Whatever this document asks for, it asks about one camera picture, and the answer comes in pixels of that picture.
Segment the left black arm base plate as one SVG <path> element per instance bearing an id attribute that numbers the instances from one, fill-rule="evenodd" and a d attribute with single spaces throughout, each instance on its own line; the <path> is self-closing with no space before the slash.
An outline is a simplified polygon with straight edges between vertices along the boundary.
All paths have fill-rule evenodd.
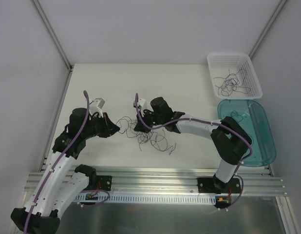
<path id="1" fill-rule="evenodd" d="M 89 181 L 85 190 L 105 190 L 110 191 L 112 188 L 113 177 L 110 175 L 97 175 Z"/>

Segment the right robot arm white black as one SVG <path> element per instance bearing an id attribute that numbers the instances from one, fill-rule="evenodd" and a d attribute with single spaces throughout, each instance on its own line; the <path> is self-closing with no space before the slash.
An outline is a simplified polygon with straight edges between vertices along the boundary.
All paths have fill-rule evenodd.
<path id="1" fill-rule="evenodd" d="M 192 134 L 210 139 L 221 161 L 211 184 L 205 185 L 205 189 L 215 194 L 229 189 L 230 181 L 243 158 L 252 154 L 252 139 L 239 123 L 232 117 L 211 121 L 173 111 L 162 97 L 153 99 L 150 105 L 152 109 L 148 110 L 146 101 L 135 96 L 133 106 L 137 112 L 137 124 L 134 130 L 147 133 L 165 128 L 172 133 Z"/>

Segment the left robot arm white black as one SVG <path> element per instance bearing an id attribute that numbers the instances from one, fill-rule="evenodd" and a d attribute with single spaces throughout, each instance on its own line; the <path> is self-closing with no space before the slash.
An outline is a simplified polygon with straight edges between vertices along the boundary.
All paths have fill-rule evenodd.
<path id="1" fill-rule="evenodd" d="M 84 164 L 77 166 L 70 181 L 62 185 L 86 140 L 96 136 L 108 138 L 119 130 L 106 112 L 91 114 L 86 108 L 74 109 L 64 131 L 55 139 L 49 164 L 32 196 L 22 208 L 11 213 L 17 228 L 25 234 L 56 233 L 75 197 L 84 189 L 96 188 L 96 170 Z"/>

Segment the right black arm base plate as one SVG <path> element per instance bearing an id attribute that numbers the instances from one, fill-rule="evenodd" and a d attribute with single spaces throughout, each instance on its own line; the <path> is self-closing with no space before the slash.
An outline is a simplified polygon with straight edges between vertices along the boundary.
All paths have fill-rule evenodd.
<path id="1" fill-rule="evenodd" d="M 241 184 L 238 178 L 231 178 L 228 183 L 220 181 L 213 177 L 198 177 L 197 187 L 199 193 L 210 194 L 239 194 L 241 192 Z"/>

